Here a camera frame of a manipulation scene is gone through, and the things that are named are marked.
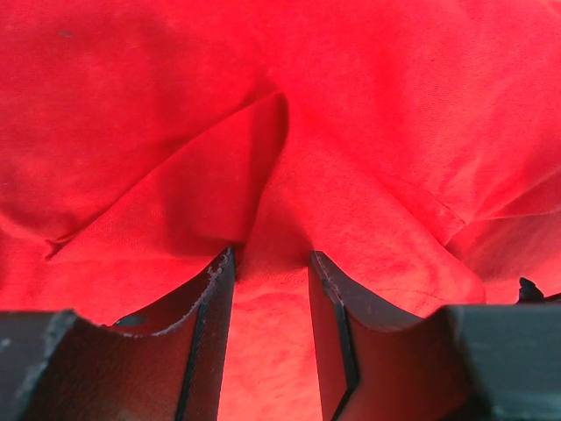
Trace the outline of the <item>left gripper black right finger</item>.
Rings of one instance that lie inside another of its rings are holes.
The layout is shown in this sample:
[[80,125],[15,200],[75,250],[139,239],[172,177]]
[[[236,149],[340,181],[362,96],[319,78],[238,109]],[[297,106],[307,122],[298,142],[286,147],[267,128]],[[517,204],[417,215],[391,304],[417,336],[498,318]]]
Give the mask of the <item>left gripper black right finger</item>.
[[426,318],[309,258],[326,420],[557,420],[560,297],[519,281],[510,305],[445,305]]

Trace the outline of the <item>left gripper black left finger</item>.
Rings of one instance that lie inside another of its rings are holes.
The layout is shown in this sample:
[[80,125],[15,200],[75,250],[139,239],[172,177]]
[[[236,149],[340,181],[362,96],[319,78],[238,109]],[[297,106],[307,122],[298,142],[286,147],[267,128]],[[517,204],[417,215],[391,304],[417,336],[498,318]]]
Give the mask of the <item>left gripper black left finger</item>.
[[228,248],[113,325],[73,310],[3,312],[2,419],[216,419],[235,279]]

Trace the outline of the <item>red t shirt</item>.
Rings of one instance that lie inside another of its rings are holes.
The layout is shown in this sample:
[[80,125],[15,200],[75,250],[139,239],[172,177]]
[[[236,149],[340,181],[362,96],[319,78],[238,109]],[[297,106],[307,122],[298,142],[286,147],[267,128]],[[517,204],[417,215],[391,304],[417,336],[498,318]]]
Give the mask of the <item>red t shirt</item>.
[[557,1],[4,1],[1,305],[237,253],[219,417],[317,420],[307,259],[420,316],[560,288]]

